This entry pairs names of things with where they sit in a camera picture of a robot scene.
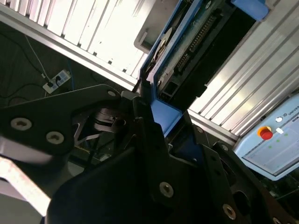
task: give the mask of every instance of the emergency stop button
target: emergency stop button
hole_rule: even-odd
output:
[[[264,140],[269,140],[270,138],[272,138],[273,133],[270,127],[261,127],[260,129],[258,129],[257,135]]]

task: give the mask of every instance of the white cable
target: white cable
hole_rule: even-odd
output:
[[[41,60],[39,60],[39,57],[37,56],[36,52],[34,51],[33,47],[31,46],[31,43],[30,43],[30,41],[29,41],[29,39],[27,38],[26,35],[25,35],[25,38],[26,38],[26,40],[27,40],[27,42],[28,42],[28,44],[29,44],[31,50],[33,51],[34,55],[36,56],[38,62],[40,63],[40,65],[41,65],[41,67],[42,67],[42,69],[43,69],[43,73],[44,73],[44,75],[47,77],[47,82],[50,82],[51,79],[48,77],[48,75],[47,75],[47,73],[46,73],[46,71],[45,71],[45,68],[43,67],[43,64],[42,64]]]

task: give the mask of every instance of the control box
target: control box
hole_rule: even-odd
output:
[[[299,167],[299,94],[247,133],[235,153],[246,166],[273,181]]]

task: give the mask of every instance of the hole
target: hole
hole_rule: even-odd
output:
[[[243,216],[248,215],[250,213],[251,208],[250,208],[250,201],[246,197],[246,195],[241,191],[237,191],[233,194],[233,198],[241,214]]]
[[[228,214],[233,215],[233,211],[230,208],[227,208]]]
[[[221,175],[220,172],[219,172],[218,170],[215,170],[215,173],[216,173],[218,176]]]
[[[51,137],[50,137],[50,139],[54,139],[54,140],[59,140],[60,139],[60,137],[58,136],[58,135],[52,135]]]
[[[17,122],[17,126],[23,126],[23,127],[25,127],[25,126],[27,126],[27,123],[20,120],[20,121]]]
[[[167,193],[169,193],[169,192],[170,192],[170,188],[169,188],[169,186],[168,186],[168,185],[165,185],[165,186],[163,186],[163,188],[164,188],[164,190],[165,190]]]

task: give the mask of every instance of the aluminum profile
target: aluminum profile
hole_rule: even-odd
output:
[[[299,1],[276,1],[190,107],[235,136],[299,87]]]

